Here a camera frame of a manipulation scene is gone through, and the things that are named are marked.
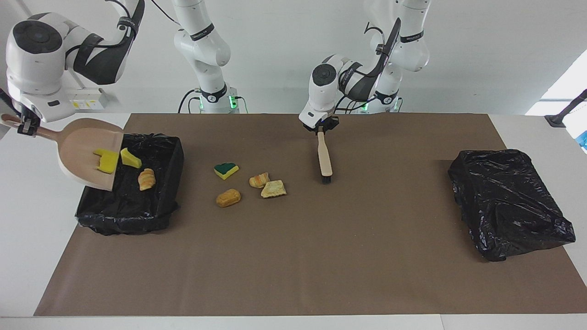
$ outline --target green light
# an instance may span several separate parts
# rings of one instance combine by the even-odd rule
[[[234,99],[234,96],[232,96],[232,95],[229,95],[229,96],[228,96],[228,99],[230,100],[230,107],[231,107],[231,108],[233,108],[233,109],[236,109],[236,108],[237,108],[237,106],[238,106],[238,103],[237,103],[237,101]]]

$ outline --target sponge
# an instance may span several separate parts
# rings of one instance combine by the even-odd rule
[[[143,166],[143,162],[138,159],[135,155],[131,154],[129,148],[124,148],[120,151],[120,157],[124,165],[132,166],[135,169],[140,169]]]
[[[118,153],[106,149],[96,149],[94,150],[94,154],[100,156],[100,166],[97,167],[98,171],[107,174],[112,174],[116,171]]]
[[[235,163],[224,163],[214,166],[214,172],[223,180],[226,180],[236,171],[238,171],[238,166]]]

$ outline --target brown paper surface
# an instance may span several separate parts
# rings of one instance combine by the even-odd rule
[[[447,170],[460,150],[504,148],[486,115],[341,116],[330,185],[295,115],[132,115],[125,131],[181,138],[181,208],[146,235],[76,228],[35,315],[587,312],[563,248],[475,250]],[[240,167],[226,181],[223,162]],[[265,171],[286,196],[249,186]],[[242,200],[219,208],[229,188]]]

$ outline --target white table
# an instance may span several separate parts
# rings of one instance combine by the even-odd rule
[[[129,114],[77,115],[47,124],[61,129],[79,117],[124,126]],[[491,116],[508,148],[529,154],[578,242],[565,246],[587,278],[587,155],[564,129],[541,117]],[[0,140],[0,329],[586,329],[582,315],[371,315],[279,317],[32,318],[76,227],[83,186],[59,169],[53,142],[11,130]]]

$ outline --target black trash bag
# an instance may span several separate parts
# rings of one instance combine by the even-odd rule
[[[140,169],[122,165],[119,158],[112,191],[85,187],[76,212],[83,227],[102,235],[141,234],[169,226],[183,169],[180,139],[163,134],[125,134],[122,149],[140,158]],[[139,174],[155,172],[153,188],[139,191]]]
[[[477,250],[489,261],[575,241],[573,225],[519,150],[461,151],[448,170]]]

